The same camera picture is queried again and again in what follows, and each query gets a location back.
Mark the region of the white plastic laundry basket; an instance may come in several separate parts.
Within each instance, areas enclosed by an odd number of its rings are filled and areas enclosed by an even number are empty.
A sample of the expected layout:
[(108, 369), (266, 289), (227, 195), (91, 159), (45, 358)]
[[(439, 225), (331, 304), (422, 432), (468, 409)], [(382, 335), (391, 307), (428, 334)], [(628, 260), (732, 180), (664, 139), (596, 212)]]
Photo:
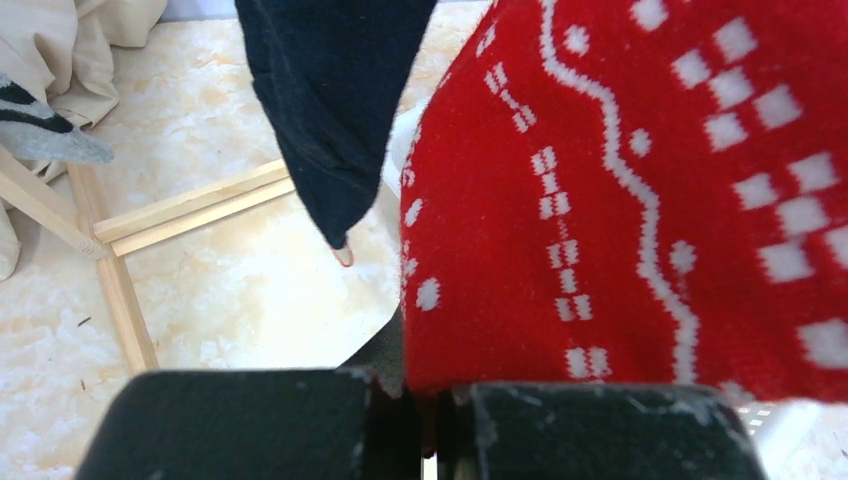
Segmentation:
[[(412, 137), (425, 106), (422, 101), (396, 116), (393, 122), (382, 177), (395, 198), (400, 197), (401, 167), (410, 151)], [(823, 405), (810, 401), (753, 402), (737, 408), (769, 479), (779, 476), (786, 461), (804, 442), (823, 410)]]

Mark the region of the wooden drying rack frame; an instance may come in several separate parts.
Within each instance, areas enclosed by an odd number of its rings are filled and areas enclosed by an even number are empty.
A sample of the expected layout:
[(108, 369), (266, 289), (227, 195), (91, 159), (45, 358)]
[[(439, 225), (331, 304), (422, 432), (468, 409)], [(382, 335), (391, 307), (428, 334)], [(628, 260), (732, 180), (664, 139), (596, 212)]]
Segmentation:
[(1, 197), (96, 263), (113, 326), (132, 372), (159, 363), (125, 256), (222, 220), (294, 190), (281, 160), (110, 217), (93, 167), (68, 168), (74, 200), (68, 202), (1, 151)]

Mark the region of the red snowflake sock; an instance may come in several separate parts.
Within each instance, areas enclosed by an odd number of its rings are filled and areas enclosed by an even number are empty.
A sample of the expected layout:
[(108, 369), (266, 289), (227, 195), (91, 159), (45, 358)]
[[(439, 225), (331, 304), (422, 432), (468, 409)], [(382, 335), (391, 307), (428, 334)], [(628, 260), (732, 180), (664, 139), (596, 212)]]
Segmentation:
[(843, 1), (495, 1), (401, 191), (416, 393), (847, 398)]

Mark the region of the navy red sock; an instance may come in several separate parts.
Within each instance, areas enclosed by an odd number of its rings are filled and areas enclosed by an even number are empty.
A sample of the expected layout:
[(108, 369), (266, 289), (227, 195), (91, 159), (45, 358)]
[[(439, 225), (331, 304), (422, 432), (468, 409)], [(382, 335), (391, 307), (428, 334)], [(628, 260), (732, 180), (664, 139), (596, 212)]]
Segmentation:
[(238, 1), (257, 99), (296, 192), (339, 263), (373, 205), (433, 1)]

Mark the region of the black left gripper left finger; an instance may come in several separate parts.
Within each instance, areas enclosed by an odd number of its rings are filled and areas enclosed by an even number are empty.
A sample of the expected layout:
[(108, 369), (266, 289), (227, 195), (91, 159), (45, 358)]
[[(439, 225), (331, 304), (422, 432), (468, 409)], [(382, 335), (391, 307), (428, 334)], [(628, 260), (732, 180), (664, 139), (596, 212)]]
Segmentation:
[(417, 479), (411, 405), (361, 368), (157, 371), (107, 409), (80, 479)]

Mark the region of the white grey sock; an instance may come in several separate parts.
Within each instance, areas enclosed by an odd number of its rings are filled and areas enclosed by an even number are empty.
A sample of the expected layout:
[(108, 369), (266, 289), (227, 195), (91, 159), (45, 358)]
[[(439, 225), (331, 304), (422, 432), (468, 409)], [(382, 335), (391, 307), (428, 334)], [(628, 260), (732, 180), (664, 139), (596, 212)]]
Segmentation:
[(1, 73), (1, 143), (24, 160), (106, 164), (111, 148), (87, 135)]

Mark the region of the beige crumpled cloth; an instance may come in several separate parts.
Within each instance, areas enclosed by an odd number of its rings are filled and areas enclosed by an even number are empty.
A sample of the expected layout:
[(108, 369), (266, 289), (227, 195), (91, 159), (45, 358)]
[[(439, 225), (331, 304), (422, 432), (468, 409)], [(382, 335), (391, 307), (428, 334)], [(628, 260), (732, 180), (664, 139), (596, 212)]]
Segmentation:
[[(4, 1), (1, 73), (84, 131), (118, 105), (113, 47), (145, 46), (165, 9), (163, 1)], [(44, 184), (70, 163), (12, 156)]]

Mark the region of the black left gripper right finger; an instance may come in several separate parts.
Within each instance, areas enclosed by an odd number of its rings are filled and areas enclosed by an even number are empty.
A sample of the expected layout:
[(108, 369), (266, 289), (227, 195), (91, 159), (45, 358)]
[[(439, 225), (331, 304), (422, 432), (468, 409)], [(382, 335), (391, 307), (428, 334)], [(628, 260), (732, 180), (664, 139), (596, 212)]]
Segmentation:
[(734, 409), (695, 386), (477, 383), (440, 399), (440, 479), (764, 479)]

